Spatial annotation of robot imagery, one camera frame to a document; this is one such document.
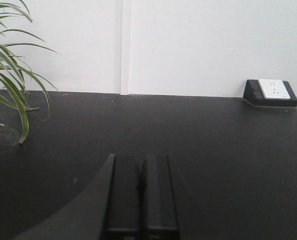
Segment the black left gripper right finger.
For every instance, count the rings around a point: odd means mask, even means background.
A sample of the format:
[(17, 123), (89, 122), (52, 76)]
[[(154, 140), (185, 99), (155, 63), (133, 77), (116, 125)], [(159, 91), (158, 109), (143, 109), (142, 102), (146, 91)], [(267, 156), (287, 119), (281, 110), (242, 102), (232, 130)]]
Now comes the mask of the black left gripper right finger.
[(169, 162), (165, 155), (147, 154), (141, 174), (141, 234), (144, 240), (179, 240)]

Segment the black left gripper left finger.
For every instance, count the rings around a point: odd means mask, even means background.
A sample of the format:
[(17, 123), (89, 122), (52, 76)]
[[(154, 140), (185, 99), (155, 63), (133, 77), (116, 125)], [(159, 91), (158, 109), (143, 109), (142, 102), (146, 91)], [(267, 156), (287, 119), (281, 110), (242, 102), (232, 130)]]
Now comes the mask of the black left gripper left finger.
[(112, 177), (109, 188), (104, 240), (139, 240), (140, 172), (132, 156), (109, 154)]

